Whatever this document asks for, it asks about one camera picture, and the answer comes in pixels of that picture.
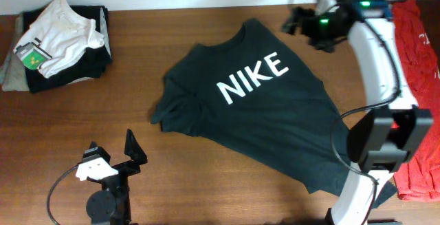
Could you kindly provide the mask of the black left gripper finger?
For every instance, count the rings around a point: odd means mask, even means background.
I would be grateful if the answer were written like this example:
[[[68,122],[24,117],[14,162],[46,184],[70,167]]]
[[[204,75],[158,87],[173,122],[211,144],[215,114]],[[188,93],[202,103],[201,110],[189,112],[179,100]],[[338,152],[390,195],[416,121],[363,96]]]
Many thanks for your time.
[[[106,163],[109,163],[111,156],[104,148],[98,146],[96,142],[92,141],[89,148],[83,153],[82,163],[95,160],[96,158],[103,158]]]
[[[124,146],[124,154],[129,156],[130,159],[139,165],[146,164],[148,162],[148,157],[144,150],[138,144],[135,139],[134,133],[131,129],[126,131],[126,141]]]

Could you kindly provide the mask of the dark green Nike t-shirt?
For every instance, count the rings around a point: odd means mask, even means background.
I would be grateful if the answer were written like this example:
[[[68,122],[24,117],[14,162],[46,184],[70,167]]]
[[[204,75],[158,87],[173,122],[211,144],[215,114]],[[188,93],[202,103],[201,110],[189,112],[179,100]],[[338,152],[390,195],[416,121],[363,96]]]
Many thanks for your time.
[[[349,173],[349,130],[323,82],[257,19],[170,68],[151,121],[242,153],[310,193],[340,195]]]

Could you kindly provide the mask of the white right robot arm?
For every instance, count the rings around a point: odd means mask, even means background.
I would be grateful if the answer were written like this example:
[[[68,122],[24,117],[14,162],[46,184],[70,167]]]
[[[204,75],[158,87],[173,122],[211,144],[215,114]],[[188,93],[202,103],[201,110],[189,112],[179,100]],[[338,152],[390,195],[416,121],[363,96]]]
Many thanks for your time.
[[[349,131],[343,161],[349,174],[324,222],[367,224],[384,185],[426,137],[432,114],[419,107],[406,81],[388,0],[317,0],[313,9],[290,12],[284,33],[300,32],[325,52],[348,41],[355,52],[366,94],[364,116]]]

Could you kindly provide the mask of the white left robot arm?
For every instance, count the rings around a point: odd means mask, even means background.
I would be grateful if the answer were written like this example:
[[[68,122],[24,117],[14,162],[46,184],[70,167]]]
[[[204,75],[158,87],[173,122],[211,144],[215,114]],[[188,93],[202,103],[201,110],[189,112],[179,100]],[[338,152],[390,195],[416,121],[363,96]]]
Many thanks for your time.
[[[110,165],[111,156],[96,142],[92,142],[83,153],[76,177],[101,186],[99,191],[89,197],[86,204],[86,212],[92,224],[132,223],[128,178],[139,174],[140,167],[148,162],[148,158],[130,129],[126,131],[124,154],[130,159]]]

